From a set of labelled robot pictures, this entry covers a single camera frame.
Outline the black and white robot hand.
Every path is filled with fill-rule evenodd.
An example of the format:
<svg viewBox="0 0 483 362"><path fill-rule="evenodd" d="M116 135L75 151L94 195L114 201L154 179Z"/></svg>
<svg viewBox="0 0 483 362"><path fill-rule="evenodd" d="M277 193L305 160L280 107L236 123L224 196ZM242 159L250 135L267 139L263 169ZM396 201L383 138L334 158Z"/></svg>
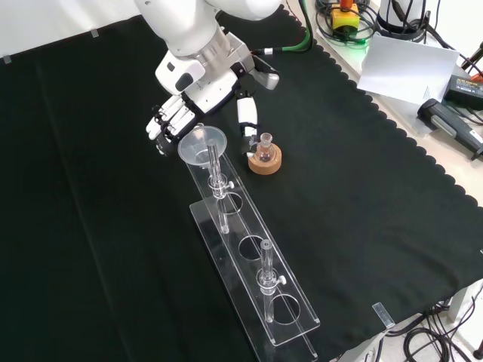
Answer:
<svg viewBox="0 0 483 362"><path fill-rule="evenodd" d="M159 81L168 81L171 97L152 108L152 117L146 126L148 138L158 152L163 156L173 153L185 135L235 97L238 125L245 143L242 152L251 155L260 128L253 98L255 70L254 57L250 54L216 79L207 81L203 79L207 72L199 61L181 60L168 51L155 75Z"/></svg>

